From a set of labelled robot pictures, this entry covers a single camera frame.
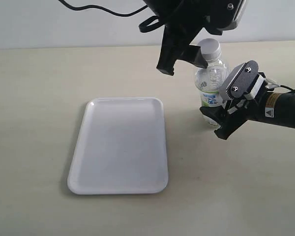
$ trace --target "table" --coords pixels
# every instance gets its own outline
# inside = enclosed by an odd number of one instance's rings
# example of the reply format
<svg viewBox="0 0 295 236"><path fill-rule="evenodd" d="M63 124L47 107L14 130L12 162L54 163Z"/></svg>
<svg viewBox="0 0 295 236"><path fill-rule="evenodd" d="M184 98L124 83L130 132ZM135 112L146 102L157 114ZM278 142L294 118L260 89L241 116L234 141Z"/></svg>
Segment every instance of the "table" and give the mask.
<svg viewBox="0 0 295 236"><path fill-rule="evenodd" d="M295 87L295 41L230 43L231 67ZM249 121L218 139L199 113L193 66L156 69L158 46L0 50L0 236L295 236L295 130ZM168 187L76 196L66 186L86 103L164 103Z"/></svg>

